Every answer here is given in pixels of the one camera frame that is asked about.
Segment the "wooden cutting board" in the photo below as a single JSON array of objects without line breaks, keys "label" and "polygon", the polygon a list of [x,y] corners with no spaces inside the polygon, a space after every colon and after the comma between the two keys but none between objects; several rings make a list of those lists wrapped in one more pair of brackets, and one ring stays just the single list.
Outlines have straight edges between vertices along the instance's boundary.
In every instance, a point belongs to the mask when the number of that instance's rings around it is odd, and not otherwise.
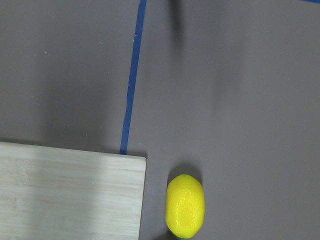
[{"label": "wooden cutting board", "polygon": [[3,240],[137,240],[145,157],[2,142]]}]

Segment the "yellow lemon right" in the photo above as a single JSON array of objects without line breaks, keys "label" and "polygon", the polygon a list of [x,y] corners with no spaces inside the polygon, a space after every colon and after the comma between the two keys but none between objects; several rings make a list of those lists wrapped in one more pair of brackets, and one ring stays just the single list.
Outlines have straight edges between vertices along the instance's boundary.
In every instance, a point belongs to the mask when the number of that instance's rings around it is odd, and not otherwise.
[{"label": "yellow lemon right", "polygon": [[165,222],[180,239],[192,238],[205,219],[205,194],[200,182],[189,174],[175,177],[167,186]]}]

